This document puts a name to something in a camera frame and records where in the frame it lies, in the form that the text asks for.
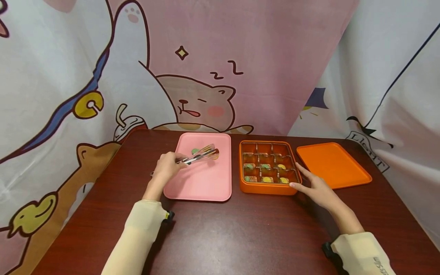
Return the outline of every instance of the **hand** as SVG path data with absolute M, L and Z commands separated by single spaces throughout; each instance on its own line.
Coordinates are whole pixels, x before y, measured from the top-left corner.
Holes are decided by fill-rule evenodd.
M 326 184 L 324 179 L 312 174 L 298 162 L 298 170 L 310 181 L 311 188 L 299 183 L 289 185 L 309 196 L 317 205 L 327 209 L 334 218 L 341 234 L 357 234 L 365 232 L 354 212 Z
M 298 170 L 310 181 L 311 188 L 299 183 L 290 183 L 290 187 L 309 196 L 317 205 L 327 209 L 328 211 L 336 211 L 342 204 L 341 199 L 326 184 L 324 179 L 312 174 L 306 168 L 302 167 L 298 162 L 295 163 Z
M 162 154 L 158 160 L 156 168 L 154 169 L 153 179 L 161 179 L 161 181 L 165 182 L 165 186 L 165 184 L 175 175 L 177 175 L 182 168 L 188 166 L 182 162 L 176 163 L 176 161 L 184 158 L 187 158 L 187 156 L 180 153 L 168 152 L 166 154 Z
M 153 178 L 148 183 L 147 190 L 145 190 L 142 199 L 158 201 L 165 185 L 176 176 L 181 169 L 188 166 L 182 162 L 176 163 L 176 161 L 184 158 L 187 158 L 187 156 L 180 153 L 168 152 L 162 154 L 154 169 Z

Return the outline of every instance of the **pink cheek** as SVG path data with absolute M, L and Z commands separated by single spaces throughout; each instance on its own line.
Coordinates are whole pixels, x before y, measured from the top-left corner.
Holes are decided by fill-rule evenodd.
M 208 115 L 211 117 L 221 117 L 224 115 L 224 109 L 220 106 L 211 106 L 208 108 Z

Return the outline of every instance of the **backdrop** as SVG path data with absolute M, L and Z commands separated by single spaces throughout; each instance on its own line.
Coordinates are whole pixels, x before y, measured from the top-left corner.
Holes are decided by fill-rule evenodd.
M 0 275 L 140 128 L 351 139 L 439 244 L 440 3 L 357 4 L 0 0 Z

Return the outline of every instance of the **table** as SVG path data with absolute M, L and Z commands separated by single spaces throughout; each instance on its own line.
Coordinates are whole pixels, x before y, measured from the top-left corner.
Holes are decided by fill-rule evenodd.
M 160 155 L 181 132 L 133 132 L 37 266 L 35 275 L 100 274 L 133 204 L 140 200 Z M 399 275 L 438 274 L 440 253 L 362 147 L 345 139 L 231 135 L 232 197 L 224 203 L 171 201 L 144 274 L 338 274 L 321 245 L 338 236 L 331 216 L 303 194 L 245 194 L 239 187 L 240 141 L 280 140 L 298 146 L 337 142 L 373 177 L 336 190 L 375 234 Z

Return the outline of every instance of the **beige sleeve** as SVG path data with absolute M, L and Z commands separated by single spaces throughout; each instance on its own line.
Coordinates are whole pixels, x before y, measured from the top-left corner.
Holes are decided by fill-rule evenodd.
M 389 258 L 370 232 L 341 235 L 331 244 L 350 275 L 396 275 Z
M 101 274 L 140 275 L 161 223 L 167 217 L 160 202 L 141 200 L 135 203 Z

